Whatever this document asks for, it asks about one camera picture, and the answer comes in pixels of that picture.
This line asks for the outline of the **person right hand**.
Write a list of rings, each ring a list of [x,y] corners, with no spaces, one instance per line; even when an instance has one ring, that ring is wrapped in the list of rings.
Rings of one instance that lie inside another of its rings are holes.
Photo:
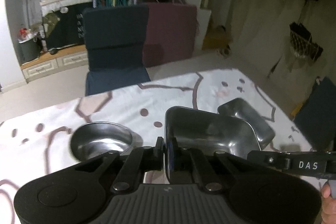
[[[331,197],[331,189],[326,182],[321,190],[322,194],[322,223],[336,224],[336,200]]]

